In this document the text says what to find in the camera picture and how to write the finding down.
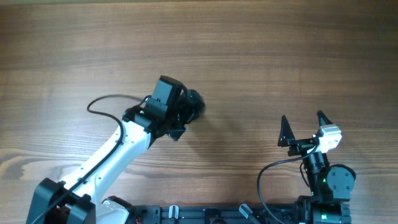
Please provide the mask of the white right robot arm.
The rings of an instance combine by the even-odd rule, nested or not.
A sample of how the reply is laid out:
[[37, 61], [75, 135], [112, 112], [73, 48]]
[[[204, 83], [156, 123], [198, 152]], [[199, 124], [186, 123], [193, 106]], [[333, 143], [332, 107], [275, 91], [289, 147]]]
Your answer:
[[301, 156], [311, 196], [300, 196], [292, 209], [292, 222], [304, 224], [350, 224], [348, 202], [356, 173], [343, 164], [331, 165], [327, 152], [335, 149], [341, 129], [322, 111], [317, 112], [319, 129], [307, 139], [296, 139], [286, 116], [281, 117], [277, 145], [288, 147], [289, 156]]

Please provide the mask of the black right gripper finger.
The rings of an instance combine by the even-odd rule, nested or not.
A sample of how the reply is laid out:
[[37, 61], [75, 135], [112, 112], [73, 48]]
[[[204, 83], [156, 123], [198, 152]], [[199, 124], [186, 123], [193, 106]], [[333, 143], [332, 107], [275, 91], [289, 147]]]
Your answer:
[[331, 125], [332, 122], [327, 118], [322, 110], [317, 111], [319, 126]]
[[288, 147], [295, 144], [295, 136], [290, 127], [289, 121], [285, 115], [281, 117], [280, 134], [277, 145], [279, 147]]

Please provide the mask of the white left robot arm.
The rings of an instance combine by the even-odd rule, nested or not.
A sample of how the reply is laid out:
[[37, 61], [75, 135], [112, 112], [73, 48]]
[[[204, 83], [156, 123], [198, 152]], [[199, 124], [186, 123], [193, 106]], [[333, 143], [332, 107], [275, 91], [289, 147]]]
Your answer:
[[105, 193], [126, 167], [164, 135], [178, 141], [205, 110], [200, 94], [161, 76], [151, 95], [128, 108], [113, 135], [78, 169], [35, 188], [28, 223], [140, 223], [129, 202]]

